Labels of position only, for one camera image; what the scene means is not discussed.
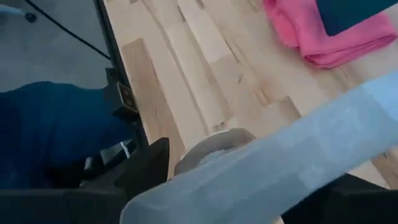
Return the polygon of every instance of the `gray carpet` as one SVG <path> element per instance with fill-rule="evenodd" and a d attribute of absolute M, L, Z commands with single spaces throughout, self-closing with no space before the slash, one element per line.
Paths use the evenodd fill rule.
<path fill-rule="evenodd" d="M 108 54 L 93 0 L 32 0 L 81 38 Z M 83 88 L 106 85 L 104 68 L 110 63 L 37 14 L 36 23 L 22 16 L 0 14 L 0 91 L 52 81 Z"/>

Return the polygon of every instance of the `blue jeans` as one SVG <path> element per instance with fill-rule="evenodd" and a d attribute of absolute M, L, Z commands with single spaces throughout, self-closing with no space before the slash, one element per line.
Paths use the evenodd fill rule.
<path fill-rule="evenodd" d="M 47 168 L 131 137 L 106 109 L 103 90 L 39 82 L 0 93 L 0 189 L 50 187 Z"/>

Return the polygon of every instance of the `wooden floor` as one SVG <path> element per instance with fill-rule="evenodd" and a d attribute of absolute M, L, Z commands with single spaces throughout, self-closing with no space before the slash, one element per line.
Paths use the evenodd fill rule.
<path fill-rule="evenodd" d="M 306 64 L 278 42 L 261 0 L 105 0 L 105 5 L 148 140 L 170 138 L 172 168 L 186 149 L 213 132 L 244 127 L 267 136 L 398 69 L 397 42 L 332 70 Z M 398 28 L 398 6 L 387 13 Z M 395 167 L 392 151 L 353 173 L 396 188 Z"/>

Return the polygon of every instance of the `microfiber cloth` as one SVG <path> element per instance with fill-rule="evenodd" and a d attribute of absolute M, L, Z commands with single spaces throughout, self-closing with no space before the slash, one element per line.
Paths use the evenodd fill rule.
<path fill-rule="evenodd" d="M 264 0 L 264 5 L 280 41 L 300 49 L 302 57 L 316 67 L 339 66 L 397 38 L 397 32 L 383 13 L 330 37 L 315 0 Z"/>

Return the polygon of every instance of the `black cable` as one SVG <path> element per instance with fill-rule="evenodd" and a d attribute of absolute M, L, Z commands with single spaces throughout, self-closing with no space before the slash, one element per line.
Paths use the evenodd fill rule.
<path fill-rule="evenodd" d="M 94 47 L 93 45 L 91 45 L 89 42 L 83 40 L 82 38 L 80 38 L 79 36 L 77 36 L 76 34 L 72 33 L 71 31 L 69 31 L 67 28 L 65 28 L 63 25 L 61 25 L 58 21 L 56 21 L 55 19 L 53 19 L 51 16 L 49 16 L 46 12 L 44 12 L 43 10 L 41 10 L 41 8 L 39 8 L 38 6 L 36 6 L 33 2 L 31 2 L 30 0 L 25 0 L 25 2 L 30 5 L 32 8 L 34 8 L 36 11 L 38 11 L 39 13 L 41 13 L 44 17 L 46 17 L 49 21 L 53 22 L 56 26 L 58 26 L 61 30 L 67 32 L 69 35 L 71 35 L 72 37 L 76 38 L 77 40 L 79 40 L 80 42 L 82 42 L 83 44 L 87 45 L 89 48 L 95 50 L 97 53 L 99 53 L 100 55 L 102 55 L 103 57 L 105 57 L 108 60 L 111 60 L 111 57 L 109 57 L 108 55 L 106 55 L 104 52 L 100 51 L 99 49 L 97 49 L 96 47 Z"/>

